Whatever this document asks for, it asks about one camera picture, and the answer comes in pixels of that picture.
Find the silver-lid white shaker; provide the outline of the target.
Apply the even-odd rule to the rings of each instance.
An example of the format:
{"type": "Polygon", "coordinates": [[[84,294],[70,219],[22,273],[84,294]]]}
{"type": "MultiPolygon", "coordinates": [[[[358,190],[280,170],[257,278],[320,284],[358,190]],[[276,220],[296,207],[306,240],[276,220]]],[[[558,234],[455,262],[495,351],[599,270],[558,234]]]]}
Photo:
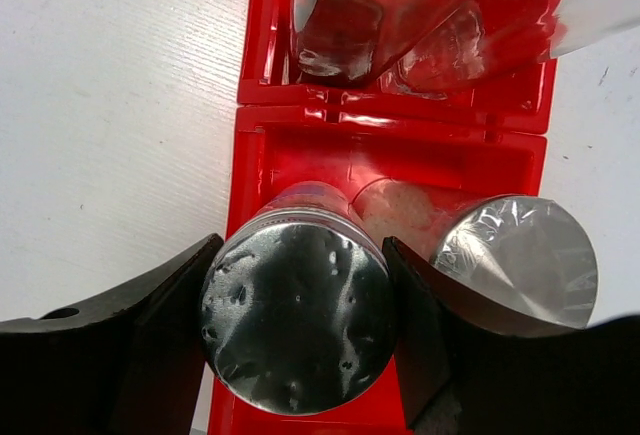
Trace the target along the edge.
{"type": "Polygon", "coordinates": [[[376,242],[396,237],[446,282],[548,325],[584,329],[598,293],[596,254],[553,200],[375,181],[353,202],[376,242]]]}

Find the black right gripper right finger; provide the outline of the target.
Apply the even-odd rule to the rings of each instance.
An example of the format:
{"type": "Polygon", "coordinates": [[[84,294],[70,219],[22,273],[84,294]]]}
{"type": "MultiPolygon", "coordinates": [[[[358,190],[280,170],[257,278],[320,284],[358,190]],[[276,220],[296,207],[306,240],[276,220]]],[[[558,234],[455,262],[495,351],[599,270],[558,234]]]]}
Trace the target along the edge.
{"type": "Polygon", "coordinates": [[[449,279],[397,238],[395,364],[415,434],[635,434],[639,319],[571,329],[449,279]]]}

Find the clear glass bottle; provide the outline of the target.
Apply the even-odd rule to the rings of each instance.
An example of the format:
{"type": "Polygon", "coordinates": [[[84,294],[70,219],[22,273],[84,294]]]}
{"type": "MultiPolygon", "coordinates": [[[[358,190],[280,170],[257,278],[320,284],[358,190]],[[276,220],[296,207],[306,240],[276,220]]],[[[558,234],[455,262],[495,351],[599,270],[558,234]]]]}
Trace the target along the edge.
{"type": "Polygon", "coordinates": [[[639,0],[469,0],[379,79],[386,93],[441,99],[637,27],[639,0]]]}

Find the dark-sauce glass bottle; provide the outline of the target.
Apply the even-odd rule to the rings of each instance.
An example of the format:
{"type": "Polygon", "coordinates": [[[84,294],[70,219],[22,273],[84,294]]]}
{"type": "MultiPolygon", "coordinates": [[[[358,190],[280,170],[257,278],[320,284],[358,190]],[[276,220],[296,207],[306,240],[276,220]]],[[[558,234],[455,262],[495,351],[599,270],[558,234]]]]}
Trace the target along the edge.
{"type": "Polygon", "coordinates": [[[291,55],[305,81],[366,85],[465,1],[291,0],[291,55]]]}

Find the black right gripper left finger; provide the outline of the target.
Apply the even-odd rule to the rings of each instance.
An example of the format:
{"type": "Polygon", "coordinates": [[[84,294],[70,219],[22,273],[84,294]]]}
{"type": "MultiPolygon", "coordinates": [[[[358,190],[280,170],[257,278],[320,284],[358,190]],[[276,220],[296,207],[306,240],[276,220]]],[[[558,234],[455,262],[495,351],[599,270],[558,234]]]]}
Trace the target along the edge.
{"type": "Polygon", "coordinates": [[[103,293],[1,324],[4,434],[187,434],[217,234],[103,293]]]}

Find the blue-label spice shaker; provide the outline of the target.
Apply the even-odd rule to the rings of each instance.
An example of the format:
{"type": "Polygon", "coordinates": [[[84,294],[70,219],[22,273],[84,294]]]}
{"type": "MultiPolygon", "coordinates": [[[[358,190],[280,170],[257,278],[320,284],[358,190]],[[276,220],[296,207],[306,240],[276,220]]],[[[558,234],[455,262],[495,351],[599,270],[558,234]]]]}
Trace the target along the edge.
{"type": "Polygon", "coordinates": [[[392,278],[347,198],[294,184],[223,244],[199,323],[220,382],[267,412],[308,416],[366,392],[397,339],[392,278]]]}

